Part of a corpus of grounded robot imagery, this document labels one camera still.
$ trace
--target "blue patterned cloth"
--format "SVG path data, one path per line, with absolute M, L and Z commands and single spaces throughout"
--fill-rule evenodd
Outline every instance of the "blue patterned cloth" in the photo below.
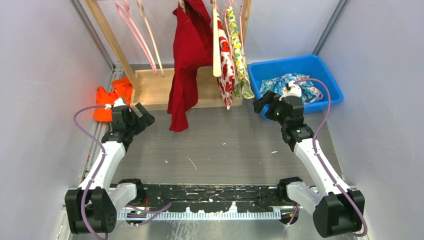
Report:
M 271 79 L 264 79 L 260 85 L 260 95 L 263 97 L 268 90 L 273 91 L 276 94 L 284 95 L 286 90 L 286 83 L 290 81 L 298 81 L 309 78 L 308 75 L 299 73 L 287 73 L 283 76 L 278 76 Z M 302 101 L 304 104 L 311 104 L 319 102 L 323 99 L 323 94 L 318 88 L 314 87 L 312 81 L 303 81 L 297 83 L 302 90 Z

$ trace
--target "gray wall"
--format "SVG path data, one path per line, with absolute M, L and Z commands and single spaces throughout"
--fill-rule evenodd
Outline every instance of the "gray wall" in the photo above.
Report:
M 328 125 L 373 240 L 422 239 L 424 1 L 353 0 L 321 57 L 344 93 Z
M 80 2 L 83 3 L 98 35 L 108 49 L 109 55 L 116 62 L 117 59 L 90 10 L 83 0 Z M 156 61 L 150 35 L 140 17 L 137 1 L 130 0 L 128 2 L 131 16 Z M 211 1 L 203 0 L 203 2 L 211 16 Z M 217 2 L 219 9 L 223 11 L 225 1 L 218 0 Z M 240 4 L 242 1 L 235 0 L 235 2 Z M 338 2 L 339 0 L 252 0 L 245 40 L 247 62 L 253 63 L 312 53 Z M 143 4 L 162 62 L 173 63 L 173 42 L 177 19 L 172 11 L 178 6 L 178 1 L 144 0 Z M 148 64 L 143 50 L 118 14 L 115 1 L 99 1 L 99 5 L 129 63 Z
M 87 159 L 73 114 L 111 71 L 69 1 L 1 3 L 0 239 L 50 240 Z

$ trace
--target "wooden base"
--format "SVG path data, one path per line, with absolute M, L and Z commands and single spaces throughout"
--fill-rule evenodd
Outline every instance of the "wooden base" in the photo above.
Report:
M 137 70 L 135 77 L 141 88 L 141 94 L 132 91 L 131 106 L 141 103 L 146 110 L 168 109 L 174 68 L 164 69 L 165 77 L 155 75 L 152 70 Z M 213 75 L 211 66 L 201 67 L 197 71 L 198 102 L 193 108 L 225 107 L 223 97 Z M 240 106 L 243 98 L 233 98 L 232 106 Z

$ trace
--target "beige hanger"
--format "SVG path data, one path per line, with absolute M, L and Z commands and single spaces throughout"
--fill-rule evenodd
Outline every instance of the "beige hanger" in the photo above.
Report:
M 140 12 L 141 18 L 147 26 L 148 33 L 150 34 L 151 41 L 153 42 L 154 51 L 156 53 L 157 62 L 159 63 L 160 72 L 162 73 L 162 77 L 165 77 L 164 69 L 162 68 L 161 58 L 159 57 L 158 48 L 156 47 L 155 38 L 153 37 L 152 30 L 150 29 L 149 22 L 147 21 L 145 8 L 143 6 L 142 0 L 137 0 L 138 11 Z
M 182 10 L 185 13 L 186 12 L 186 5 L 184 4 L 184 0 L 178 0 L 178 1 L 179 1 L 179 6 L 182 8 Z
M 221 70 L 221 54 L 220 54 L 220 40 L 218 35 L 218 11 L 217 0 L 212 0 L 213 4 L 213 75 L 220 77 Z

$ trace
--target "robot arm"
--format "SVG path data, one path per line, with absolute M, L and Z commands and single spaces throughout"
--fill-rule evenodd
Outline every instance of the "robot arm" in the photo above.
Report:
M 299 177 L 281 179 L 277 186 L 277 196 L 285 203 L 298 203 L 312 215 L 318 233 L 327 238 L 345 233 L 357 232 L 362 222 L 346 197 L 334 184 L 326 168 L 336 179 L 337 184 L 352 198 L 361 213 L 364 212 L 365 198 L 359 190 L 351 190 L 339 177 L 321 151 L 318 140 L 313 146 L 314 132 L 304 123 L 304 105 L 300 98 L 299 86 L 290 82 L 284 95 L 268 91 L 253 103 L 254 111 L 260 113 L 265 105 L 269 110 L 265 116 L 281 125 L 282 138 L 292 152 L 300 158 L 316 185 L 318 193 L 310 189 Z
M 129 202 L 143 201 L 146 198 L 146 191 L 139 179 L 122 180 L 113 191 L 110 191 L 109 187 L 133 137 L 153 124 L 155 118 L 140 103 L 136 105 L 136 108 L 142 116 L 138 117 L 122 98 L 117 99 L 110 108 L 112 110 L 111 128 L 101 140 L 105 149 L 103 162 L 101 152 L 85 180 L 77 189 L 70 189 L 65 195 L 69 227 L 73 234 L 89 233 L 83 221 L 80 206 L 83 192 L 87 189 L 90 180 L 92 183 L 85 199 L 85 214 L 96 233 L 112 232 L 117 222 L 118 212 Z

